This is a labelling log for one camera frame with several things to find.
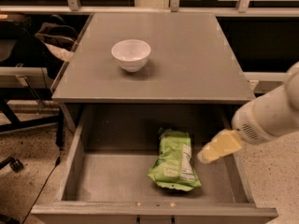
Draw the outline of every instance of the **gray table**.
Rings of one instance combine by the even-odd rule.
[[[130,74],[111,55],[124,39],[149,43]],[[212,14],[96,13],[53,94],[60,103],[244,104],[254,98]]]

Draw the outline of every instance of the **white bowl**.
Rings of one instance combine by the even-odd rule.
[[[111,53],[122,69],[136,72],[149,60],[150,45],[140,40],[123,40],[113,46]]]

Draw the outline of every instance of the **drawer handle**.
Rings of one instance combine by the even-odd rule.
[[[140,217],[136,219],[136,224],[140,224]],[[171,224],[176,224],[176,219],[174,217],[171,217]]]

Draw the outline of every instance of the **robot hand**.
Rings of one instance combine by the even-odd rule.
[[[241,149],[242,141],[262,144],[299,131],[299,63],[287,72],[285,84],[240,107],[232,131],[218,133],[197,155],[203,163]]]

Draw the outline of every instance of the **green snack bag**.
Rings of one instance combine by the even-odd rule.
[[[149,169],[148,177],[162,188],[189,191],[201,183],[190,161],[191,138],[188,133],[160,129],[160,156]]]

